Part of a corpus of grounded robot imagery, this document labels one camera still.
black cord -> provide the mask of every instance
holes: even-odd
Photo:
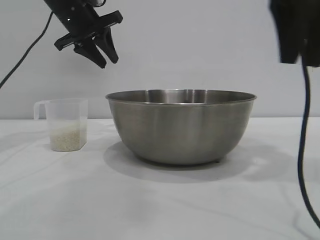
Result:
[[[301,127],[300,143],[299,143],[297,171],[298,171],[299,186],[300,186],[302,198],[306,206],[306,209],[308,210],[315,224],[318,226],[318,228],[320,228],[320,220],[310,203],[308,193],[306,190],[305,179],[304,179],[304,155],[305,155],[306,136],[307,136],[308,120],[310,115],[310,103],[311,103],[310,77],[308,73],[308,67],[306,64],[306,58],[304,55],[305,54],[303,51],[301,55],[301,59],[302,59],[302,71],[303,71],[304,84],[305,84],[305,106],[304,106],[304,114],[303,114],[302,127]]]
[[[41,35],[30,45],[30,47],[26,50],[22,58],[18,61],[18,63],[14,66],[14,68],[8,73],[7,76],[0,82],[0,89],[3,87],[3,85],[6,83],[6,81],[14,74],[14,72],[20,67],[20,65],[23,63],[23,61],[26,59],[28,54],[30,53],[31,49],[42,39],[42,37],[45,35],[46,31],[48,30],[49,24],[51,22],[52,16],[54,15],[53,12],[50,13],[48,22],[45,25],[45,28]]]

plastic measuring cup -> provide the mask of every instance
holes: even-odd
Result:
[[[34,104],[34,119],[40,105],[45,106],[50,146],[53,151],[80,150],[87,143],[88,100],[82,98],[39,101]]]

stainless steel bowl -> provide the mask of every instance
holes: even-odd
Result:
[[[163,164],[220,159],[242,138],[256,96],[216,90],[138,90],[106,96],[123,143]]]

bowl foot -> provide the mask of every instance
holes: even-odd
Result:
[[[218,158],[215,160],[210,160],[210,161],[206,161],[204,163],[196,163],[196,164],[170,164],[170,163],[161,163],[158,161],[154,161],[154,160],[149,160],[149,159],[145,159],[139,155],[134,154],[134,156],[139,159],[140,161],[149,164],[149,165],[153,165],[156,167],[161,167],[161,168],[194,168],[194,167],[201,167],[201,166],[206,166],[206,165],[212,165],[212,164],[219,164],[222,160],[222,158]]]

white tabletop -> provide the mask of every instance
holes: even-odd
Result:
[[[305,154],[320,215],[320,118]],[[53,152],[44,120],[0,121],[0,240],[313,240],[297,181],[299,118],[252,118],[218,164],[168,169],[133,157],[112,120],[80,151]]]

